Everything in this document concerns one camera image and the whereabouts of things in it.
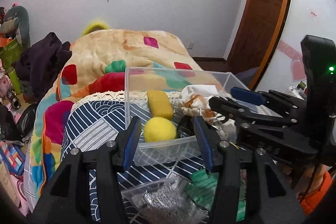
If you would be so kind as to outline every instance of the pink square pattern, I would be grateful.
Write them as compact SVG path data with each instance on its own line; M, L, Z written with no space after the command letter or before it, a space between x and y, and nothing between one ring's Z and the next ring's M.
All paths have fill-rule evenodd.
M151 47L154 47L154 48L159 48L157 40L153 37L143 37L143 42L147 46L151 46Z

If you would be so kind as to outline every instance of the black plastic bag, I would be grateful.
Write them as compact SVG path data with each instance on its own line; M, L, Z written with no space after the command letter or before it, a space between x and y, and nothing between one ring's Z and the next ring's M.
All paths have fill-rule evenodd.
M0 141L23 145L21 131L16 127L12 113L0 105Z
M26 141L33 133L37 106L36 103L29 105L17 121L16 127L21 131L22 141Z

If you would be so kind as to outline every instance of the blue wave pattern fabric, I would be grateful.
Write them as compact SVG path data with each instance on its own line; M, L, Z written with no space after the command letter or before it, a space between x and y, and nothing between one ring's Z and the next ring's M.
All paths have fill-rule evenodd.
M141 105L131 108L131 116L134 115L141 118L143 125L150 118L146 107ZM124 129L124 102L93 101L85 103L78 107L68 119L64 132L61 160L75 147L82 151L97 149L107 141L114 140L118 132ZM118 173L120 190L164 177L177 177L175 187L182 193L187 183L191 181L190 175L203 166L201 157L149 166L135 166L133 164L125 173ZM95 170L90 171L89 184L92 219L100 221ZM130 202L126 199L123 201L130 223L147 224L147 221L138 214Z

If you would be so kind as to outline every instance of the patterned blanket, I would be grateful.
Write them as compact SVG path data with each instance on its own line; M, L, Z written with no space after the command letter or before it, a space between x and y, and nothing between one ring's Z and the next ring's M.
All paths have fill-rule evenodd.
M201 70L181 40L164 31L100 30L77 39L71 51L36 112L30 170L37 199L59 166L64 127L74 102L95 92L124 90L126 67Z

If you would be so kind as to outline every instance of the wooden door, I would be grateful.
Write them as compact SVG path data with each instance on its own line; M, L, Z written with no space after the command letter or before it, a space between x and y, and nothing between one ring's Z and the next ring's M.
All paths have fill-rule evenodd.
M234 74L259 67L277 25L283 0L248 0L227 59Z

